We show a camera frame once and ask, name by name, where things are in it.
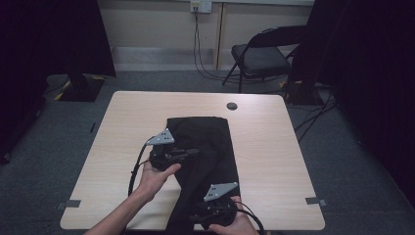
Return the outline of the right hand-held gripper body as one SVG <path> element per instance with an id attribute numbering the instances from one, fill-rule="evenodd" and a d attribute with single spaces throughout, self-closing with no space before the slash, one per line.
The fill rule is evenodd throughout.
<path id="1" fill-rule="evenodd" d="M 206 213 L 199 213 L 199 215 L 213 214 L 209 225 L 230 225 L 234 221 L 238 208 L 228 193 L 238 186 L 237 182 L 211 184 L 203 200 L 203 202 L 210 203 L 210 210 Z M 202 225 L 202 227 L 208 229 L 209 225 Z"/>

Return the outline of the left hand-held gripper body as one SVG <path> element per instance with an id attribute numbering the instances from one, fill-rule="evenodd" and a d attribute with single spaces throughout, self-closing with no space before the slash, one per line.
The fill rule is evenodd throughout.
<path id="1" fill-rule="evenodd" d="M 177 157 L 173 153 L 173 144 L 175 140 L 168 128 L 151 137 L 147 142 L 147 146 L 152 146 L 149 161 L 152 167 L 165 171 L 171 165 L 178 162 Z"/>

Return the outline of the black pants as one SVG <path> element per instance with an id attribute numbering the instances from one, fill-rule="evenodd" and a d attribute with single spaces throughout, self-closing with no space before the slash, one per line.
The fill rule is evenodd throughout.
<path id="1" fill-rule="evenodd" d="M 174 174 L 181 192 L 165 228 L 165 235 L 192 235 L 194 223 L 190 216 L 210 185 L 239 181 L 228 120 L 173 117 L 167 120 L 166 127 L 175 138 L 175 148 L 200 151 Z"/>

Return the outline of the person's right hand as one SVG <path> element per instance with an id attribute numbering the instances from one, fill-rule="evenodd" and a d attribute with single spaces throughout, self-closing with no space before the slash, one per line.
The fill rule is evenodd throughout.
<path id="1" fill-rule="evenodd" d="M 234 221 L 228 226 L 211 224 L 208 230 L 217 235 L 259 235 L 249 217 L 242 212 L 243 206 L 241 198 L 239 196 L 233 196 L 232 201 L 238 208 Z"/>

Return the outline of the person's left hand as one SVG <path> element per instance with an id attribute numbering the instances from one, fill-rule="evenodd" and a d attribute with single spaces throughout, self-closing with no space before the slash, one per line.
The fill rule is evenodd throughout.
<path id="1" fill-rule="evenodd" d="M 134 190 L 133 196 L 142 204 L 151 202 L 168 177 L 180 168 L 181 164 L 173 164 L 166 170 L 158 170 L 149 162 L 144 163 L 140 183 Z"/>

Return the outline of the black stand base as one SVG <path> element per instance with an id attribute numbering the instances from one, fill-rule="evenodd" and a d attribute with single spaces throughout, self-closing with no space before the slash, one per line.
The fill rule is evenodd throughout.
<path id="1" fill-rule="evenodd" d="M 283 91 L 283 99 L 286 104 L 300 106 L 323 105 L 323 100 L 314 86 L 305 86 L 301 81 L 283 81 L 281 83 L 281 88 Z"/>
<path id="2" fill-rule="evenodd" d="M 56 96 L 63 102 L 94 102 L 106 79 L 94 74 L 70 74 L 69 81 Z"/>

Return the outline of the black folding chair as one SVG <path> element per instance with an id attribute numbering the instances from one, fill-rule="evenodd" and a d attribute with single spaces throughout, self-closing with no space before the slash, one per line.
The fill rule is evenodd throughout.
<path id="1" fill-rule="evenodd" d="M 276 26 L 259 32 L 247 44 L 234 45 L 231 55 L 235 64 L 222 84 L 233 75 L 235 68 L 239 69 L 239 92 L 244 79 L 288 75 L 291 60 L 305 36 L 305 25 Z"/>

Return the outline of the black curtain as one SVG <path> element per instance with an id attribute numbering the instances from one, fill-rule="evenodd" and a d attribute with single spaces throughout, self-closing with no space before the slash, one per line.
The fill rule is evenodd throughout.
<path id="1" fill-rule="evenodd" d="M 45 99 L 52 74 L 115 76 L 98 0 L 0 0 L 0 164 Z"/>
<path id="2" fill-rule="evenodd" d="M 415 0 L 314 0 L 292 81 L 333 86 L 415 208 Z"/>

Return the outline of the white wall outlet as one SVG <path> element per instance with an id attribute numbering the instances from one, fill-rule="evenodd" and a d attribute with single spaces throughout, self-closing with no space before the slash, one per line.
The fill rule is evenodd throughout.
<path id="1" fill-rule="evenodd" d="M 208 0 L 191 0 L 190 12 L 210 14 L 212 11 L 212 2 Z"/>

